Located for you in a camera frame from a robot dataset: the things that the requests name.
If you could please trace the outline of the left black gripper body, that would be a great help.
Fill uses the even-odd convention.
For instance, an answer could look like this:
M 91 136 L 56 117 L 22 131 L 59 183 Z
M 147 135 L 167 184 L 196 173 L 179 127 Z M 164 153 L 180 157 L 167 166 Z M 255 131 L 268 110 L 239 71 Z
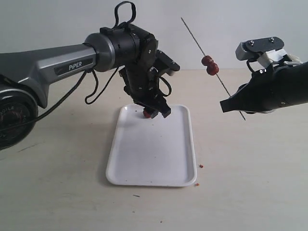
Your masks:
M 137 61 L 128 61 L 122 63 L 123 68 L 119 70 L 125 82 L 124 92 L 143 108 L 148 106 L 157 109 L 158 101 L 166 100 L 171 94 L 171 85 L 163 75 L 159 75 L 154 63 L 148 70 L 144 70 Z

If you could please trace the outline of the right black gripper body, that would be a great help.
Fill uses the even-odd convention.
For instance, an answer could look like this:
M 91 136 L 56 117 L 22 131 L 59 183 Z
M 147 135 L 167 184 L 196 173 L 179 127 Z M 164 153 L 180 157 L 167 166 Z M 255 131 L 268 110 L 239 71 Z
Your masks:
M 253 72 L 248 83 L 241 85 L 231 97 L 220 102 L 222 111 L 266 114 L 288 107 L 289 103 L 279 92 L 281 84 L 277 80 L 278 73 L 288 68 L 287 65 L 271 65 Z

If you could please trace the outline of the left grey black robot arm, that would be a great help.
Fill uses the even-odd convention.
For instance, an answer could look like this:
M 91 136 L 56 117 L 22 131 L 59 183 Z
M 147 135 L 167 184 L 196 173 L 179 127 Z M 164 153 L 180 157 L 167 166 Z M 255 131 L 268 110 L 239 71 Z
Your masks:
M 124 80 L 124 91 L 150 117 L 171 109 L 159 83 L 180 66 L 158 49 L 153 34 L 131 23 L 103 27 L 79 45 L 0 56 L 0 147 L 22 141 L 42 119 L 51 84 L 81 73 L 114 70 Z

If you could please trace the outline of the right grey black robot arm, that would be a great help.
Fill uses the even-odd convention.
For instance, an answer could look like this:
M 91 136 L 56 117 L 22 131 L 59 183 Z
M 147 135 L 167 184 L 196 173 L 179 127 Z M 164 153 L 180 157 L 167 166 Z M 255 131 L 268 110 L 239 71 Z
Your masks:
M 224 113 L 270 113 L 276 109 L 308 102 L 308 64 L 270 65 L 251 74 L 248 83 L 220 102 Z

